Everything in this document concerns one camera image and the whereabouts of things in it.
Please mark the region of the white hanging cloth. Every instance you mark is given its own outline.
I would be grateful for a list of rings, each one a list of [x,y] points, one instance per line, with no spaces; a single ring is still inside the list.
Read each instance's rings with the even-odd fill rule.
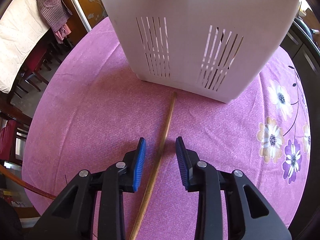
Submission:
[[[37,0],[13,0],[1,18],[1,92],[9,93],[23,62],[49,25]]]

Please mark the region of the white plastic utensil holder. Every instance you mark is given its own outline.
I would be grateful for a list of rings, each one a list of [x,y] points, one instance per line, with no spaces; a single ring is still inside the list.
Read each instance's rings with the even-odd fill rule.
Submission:
[[[102,0],[144,81],[228,103],[278,49],[299,0]]]

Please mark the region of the dark wooden chopstick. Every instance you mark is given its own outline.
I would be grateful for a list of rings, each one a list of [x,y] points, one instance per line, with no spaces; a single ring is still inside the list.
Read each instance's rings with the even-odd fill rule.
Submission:
[[[8,169],[6,169],[3,165],[0,167],[0,171],[3,175],[5,175],[7,178],[15,182],[16,184],[20,185],[21,187],[35,193],[38,195],[41,195],[43,197],[49,198],[54,200],[56,196],[49,194],[48,192],[42,191],[41,189],[38,189],[34,187],[33,185],[28,184],[27,182],[23,181],[22,179],[18,178],[16,175],[12,174]]]

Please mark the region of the purple checked apron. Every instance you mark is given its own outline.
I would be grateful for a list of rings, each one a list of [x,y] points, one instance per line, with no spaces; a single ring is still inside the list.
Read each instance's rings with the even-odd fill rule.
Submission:
[[[72,12],[65,5],[63,0],[37,0],[37,6],[42,18],[52,29],[59,44],[71,33],[67,25]]]

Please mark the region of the bamboo chopstick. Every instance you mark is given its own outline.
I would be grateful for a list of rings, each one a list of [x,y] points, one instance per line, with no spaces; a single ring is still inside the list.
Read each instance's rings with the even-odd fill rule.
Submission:
[[[172,97],[171,97],[169,112],[168,112],[167,118],[165,120],[165,125],[164,125],[163,133],[161,136],[161,140],[160,140],[159,149],[156,154],[155,163],[153,164],[153,168],[152,168],[152,171],[149,176],[148,184],[146,186],[144,196],[143,196],[135,223],[133,225],[129,240],[135,240],[138,236],[142,221],[144,219],[145,213],[147,211],[147,208],[148,208],[148,205],[149,205],[152,193],[153,193],[153,189],[156,184],[156,179],[157,179],[158,172],[159,172],[159,169],[161,166],[161,161],[162,161],[162,157],[163,157],[163,153],[164,153],[164,149],[165,149],[165,142],[167,140],[167,136],[169,133],[169,128],[170,128],[170,124],[171,124],[171,120],[172,120],[172,115],[173,115],[173,111],[174,111],[174,107],[175,107],[176,98],[177,98],[177,93],[173,92]]]

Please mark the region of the glass sliding door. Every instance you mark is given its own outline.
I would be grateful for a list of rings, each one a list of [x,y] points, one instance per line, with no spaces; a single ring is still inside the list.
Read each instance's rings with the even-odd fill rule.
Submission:
[[[102,0],[71,0],[87,32],[107,17]]]

